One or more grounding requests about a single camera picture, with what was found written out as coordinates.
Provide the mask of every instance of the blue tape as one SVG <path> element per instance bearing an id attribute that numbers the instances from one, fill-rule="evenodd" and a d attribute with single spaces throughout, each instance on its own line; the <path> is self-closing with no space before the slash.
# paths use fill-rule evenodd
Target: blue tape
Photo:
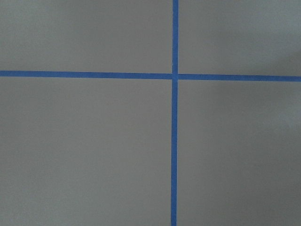
<path id="1" fill-rule="evenodd" d="M 179 79 L 180 80 L 219 80 L 219 81 L 301 81 L 301 76 L 179 74 Z"/>
<path id="2" fill-rule="evenodd" d="M 46 77 L 46 78 L 102 78 L 102 79 L 172 79 L 164 73 L 111 73 L 111 72 L 31 72 L 0 71 L 0 77 Z"/>
<path id="3" fill-rule="evenodd" d="M 177 225 L 177 136 L 178 136 L 178 36 L 179 2 L 173 0 L 173 80 L 171 123 L 171 226 Z"/>

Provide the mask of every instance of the blue painter's tape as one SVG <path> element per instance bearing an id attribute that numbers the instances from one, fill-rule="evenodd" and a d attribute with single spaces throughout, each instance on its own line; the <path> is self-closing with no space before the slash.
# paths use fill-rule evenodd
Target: blue painter's tape
<path id="1" fill-rule="evenodd" d="M 178 74 L 179 2 L 173 0 L 173 74 Z"/>
<path id="2" fill-rule="evenodd" d="M 224 75 L 224 74 L 179 74 L 180 80 L 219 81 L 301 81 L 301 76 L 274 75 Z"/>
<path id="3" fill-rule="evenodd" d="M 172 79 L 163 73 L 111 73 L 111 72 L 31 72 L 0 71 L 0 77 L 46 77 L 46 78 L 102 78 L 102 79 Z"/>
<path id="4" fill-rule="evenodd" d="M 171 122 L 171 225 L 177 222 L 177 134 L 178 134 L 178 79 L 172 82 Z"/>
<path id="5" fill-rule="evenodd" d="M 179 2 L 173 0 L 173 81 L 171 124 L 171 226 L 177 225 L 177 139 L 178 139 L 178 37 Z"/>

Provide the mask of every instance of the horizontal blue tape strip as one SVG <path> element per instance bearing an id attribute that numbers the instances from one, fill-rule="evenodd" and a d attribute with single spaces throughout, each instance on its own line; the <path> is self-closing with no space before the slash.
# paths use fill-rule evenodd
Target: horizontal blue tape strip
<path id="1" fill-rule="evenodd" d="M 179 74 L 179 79 L 180 80 L 220 80 L 220 81 L 301 81 L 301 76 Z"/>
<path id="2" fill-rule="evenodd" d="M 102 79 L 172 79 L 172 74 L 163 73 L 111 73 L 111 72 L 31 72 L 0 71 L 2 77 L 47 77 L 47 78 L 102 78 Z"/>

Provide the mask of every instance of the vertical blue tape strip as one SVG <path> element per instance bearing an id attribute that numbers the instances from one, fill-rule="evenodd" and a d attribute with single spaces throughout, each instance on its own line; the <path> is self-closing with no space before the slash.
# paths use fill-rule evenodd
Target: vertical blue tape strip
<path id="1" fill-rule="evenodd" d="M 179 2 L 173 0 L 173 79 L 171 128 L 171 226 L 177 225 L 178 30 Z"/>

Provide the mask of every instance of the gray surface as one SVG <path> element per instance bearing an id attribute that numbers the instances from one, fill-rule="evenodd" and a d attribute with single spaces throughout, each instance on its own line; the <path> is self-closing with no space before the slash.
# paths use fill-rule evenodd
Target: gray surface
<path id="1" fill-rule="evenodd" d="M 0 225 L 169 225 L 170 89 L 0 78 Z"/>
<path id="2" fill-rule="evenodd" d="M 301 83 L 180 81 L 178 226 L 301 224 Z"/>
<path id="3" fill-rule="evenodd" d="M 1 0 L 0 70 L 171 72 L 172 1 Z"/>
<path id="4" fill-rule="evenodd" d="M 301 76 L 301 1 L 180 0 L 179 72 Z"/>

